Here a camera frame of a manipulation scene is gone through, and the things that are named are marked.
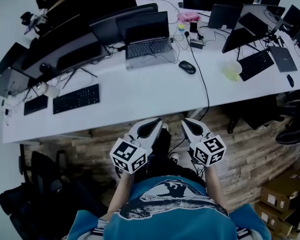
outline white desk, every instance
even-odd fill
[[[168,0],[178,7],[182,0]],[[137,0],[138,5],[157,3],[159,11],[168,11],[169,22],[177,19],[177,10],[171,4],[160,0]],[[203,22],[209,18],[202,16]],[[169,25],[170,36],[176,31],[176,24]],[[228,34],[209,28],[200,28],[204,40],[214,40],[214,31],[225,35]],[[294,42],[284,33],[280,33],[291,56],[298,68],[296,72],[290,72],[294,80],[294,87],[290,87],[286,73],[280,73],[276,65],[243,82],[228,80],[221,71],[221,64],[226,61],[236,60],[237,53],[230,51],[222,54],[221,50],[225,43],[222,35],[216,35],[216,41],[209,41],[201,49],[193,48],[194,56],[200,65],[200,69],[208,90],[210,106],[232,103],[242,100],[253,99],[271,94],[278,94],[300,89],[300,58],[298,57]],[[186,48],[187,41],[184,39],[180,44]],[[260,42],[256,42],[259,50],[262,50]],[[176,43],[173,48],[178,52]],[[243,47],[243,55],[249,56],[253,49]],[[186,60],[192,65],[196,63],[190,48],[180,51],[179,60]],[[93,104],[63,113],[53,115],[53,100],[49,98],[48,108],[24,116],[24,103],[20,101],[25,93],[15,98],[9,98],[5,107],[11,109],[11,115],[4,117],[3,142],[22,142],[36,138],[63,135],[86,129],[104,127],[124,122],[157,117],[183,111],[190,111],[207,107],[208,102],[200,73],[187,74],[178,64],[166,63],[149,66],[134,70],[126,70],[125,52],[118,52],[109,59],[104,59],[96,65],[84,67],[98,76],[98,79],[86,72],[79,70],[69,81],[60,95],[79,90],[83,87],[100,84],[100,103]],[[29,97],[35,98],[33,91]]]

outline black mouse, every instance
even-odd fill
[[[179,67],[182,68],[185,72],[187,72],[190,75],[193,75],[194,73],[196,73],[196,68],[190,64],[188,61],[181,61],[179,63]]]
[[[295,86],[295,82],[294,82],[294,80],[292,79],[291,75],[288,74],[288,75],[286,76],[286,78],[288,79],[290,86],[291,86],[291,87],[294,87],[294,86]]]

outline white label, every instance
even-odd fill
[[[261,212],[261,219],[268,223],[268,215],[266,215],[264,212]]]
[[[276,197],[271,194],[268,194],[268,203],[274,205],[276,203]]]

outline white cube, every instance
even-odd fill
[[[202,162],[206,167],[221,161],[227,147],[219,135],[211,137],[205,141],[200,141],[195,145],[194,157]]]
[[[148,162],[146,150],[118,138],[110,151],[110,157],[116,167],[133,174]]]

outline wood plank flooring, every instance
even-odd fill
[[[180,120],[182,113],[163,116],[172,135],[170,148],[179,144],[182,134]],[[296,161],[300,161],[300,144],[284,146],[276,143],[275,136],[284,130],[284,122],[274,122],[268,127],[251,129],[240,120],[233,134],[227,133],[229,119],[220,106],[210,108],[202,120],[212,132],[220,135],[227,151],[224,160],[217,165],[217,171],[230,210],[247,203],[254,203],[260,196],[260,186],[281,174]],[[30,165],[32,151],[41,152],[52,159],[57,150],[66,151],[68,168],[91,170],[93,178],[102,186],[117,180],[109,151],[117,138],[122,138],[135,122],[92,129],[92,139],[42,138],[40,146],[26,146],[25,157]],[[188,156],[189,144],[184,141],[176,152],[180,154],[182,166],[193,168]],[[102,200],[108,205],[114,189],[109,189]]]

